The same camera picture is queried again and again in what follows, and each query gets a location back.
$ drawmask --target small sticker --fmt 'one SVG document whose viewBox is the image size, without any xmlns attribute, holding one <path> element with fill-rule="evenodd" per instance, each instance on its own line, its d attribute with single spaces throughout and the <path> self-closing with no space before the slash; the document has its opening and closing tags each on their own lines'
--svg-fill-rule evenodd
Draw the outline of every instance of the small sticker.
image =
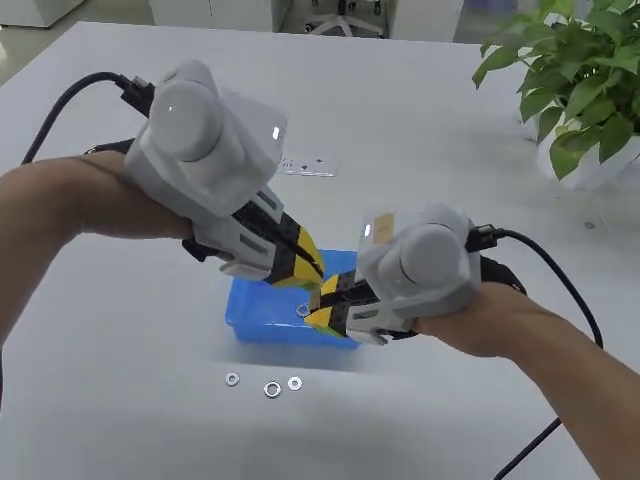
<svg viewBox="0 0 640 480">
<path fill-rule="evenodd" d="M 373 244 L 389 243 L 393 238 L 394 214 L 385 213 L 373 222 Z"/>
</svg>

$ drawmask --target plant stem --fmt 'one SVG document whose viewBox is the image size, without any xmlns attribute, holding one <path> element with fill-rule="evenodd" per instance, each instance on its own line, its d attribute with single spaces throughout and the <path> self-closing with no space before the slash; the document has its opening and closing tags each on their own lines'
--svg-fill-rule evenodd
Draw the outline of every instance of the plant stem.
<svg viewBox="0 0 640 480">
<path fill-rule="evenodd" d="M 519 61 L 520 63 L 524 63 L 524 64 L 527 66 L 527 68 L 528 68 L 529 70 L 533 71 L 533 68 L 531 68 L 531 64 L 530 64 L 530 63 L 527 63 L 523 58 L 518 57 L 518 61 Z"/>
</svg>

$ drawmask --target metal washer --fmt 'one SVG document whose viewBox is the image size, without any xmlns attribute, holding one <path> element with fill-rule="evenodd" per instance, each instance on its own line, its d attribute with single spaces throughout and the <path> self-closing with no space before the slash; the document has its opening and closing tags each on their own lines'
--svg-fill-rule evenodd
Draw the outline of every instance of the metal washer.
<svg viewBox="0 0 640 480">
<path fill-rule="evenodd" d="M 234 372 L 227 373 L 227 375 L 224 377 L 224 383 L 226 383 L 229 387 L 235 387 L 239 381 L 240 375 Z"/>
<path fill-rule="evenodd" d="M 275 387 L 275 391 L 270 392 L 271 387 Z M 268 398 L 277 398 L 280 396 L 280 393 L 282 393 L 282 387 L 278 382 L 269 382 L 264 386 L 264 394 Z"/>
<path fill-rule="evenodd" d="M 287 382 L 289 390 L 297 392 L 302 388 L 302 379 L 300 377 L 291 377 Z"/>
<path fill-rule="evenodd" d="M 309 316 L 309 305 L 307 305 L 306 303 L 303 303 L 302 305 L 298 305 L 298 307 L 296 308 L 296 314 L 299 317 L 305 318 Z"/>
</svg>

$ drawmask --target human hand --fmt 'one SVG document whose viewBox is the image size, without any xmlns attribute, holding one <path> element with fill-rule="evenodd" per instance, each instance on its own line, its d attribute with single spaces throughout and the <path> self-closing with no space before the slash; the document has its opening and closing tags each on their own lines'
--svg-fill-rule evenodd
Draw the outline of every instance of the human hand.
<svg viewBox="0 0 640 480">
<path fill-rule="evenodd" d="M 127 178 L 124 155 L 110 151 L 59 161 L 69 176 L 72 236 L 184 239 L 192 234 L 189 220 L 151 200 Z"/>
<path fill-rule="evenodd" d="M 510 357 L 533 327 L 556 317 L 501 283 L 482 283 L 478 296 L 459 312 L 419 318 L 414 330 L 476 357 Z"/>
</svg>

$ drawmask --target blue plastic box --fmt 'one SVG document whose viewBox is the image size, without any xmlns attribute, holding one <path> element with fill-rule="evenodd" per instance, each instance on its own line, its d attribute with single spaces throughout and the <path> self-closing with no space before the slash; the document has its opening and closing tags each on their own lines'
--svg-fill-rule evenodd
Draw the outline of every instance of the blue plastic box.
<svg viewBox="0 0 640 480">
<path fill-rule="evenodd" d="M 327 267 L 325 280 L 356 268 L 357 252 L 322 250 L 321 254 Z M 241 342 L 358 347 L 355 340 L 320 333 L 305 325 L 296 308 L 308 302 L 309 292 L 301 288 L 275 288 L 235 278 L 225 320 Z"/>
</svg>

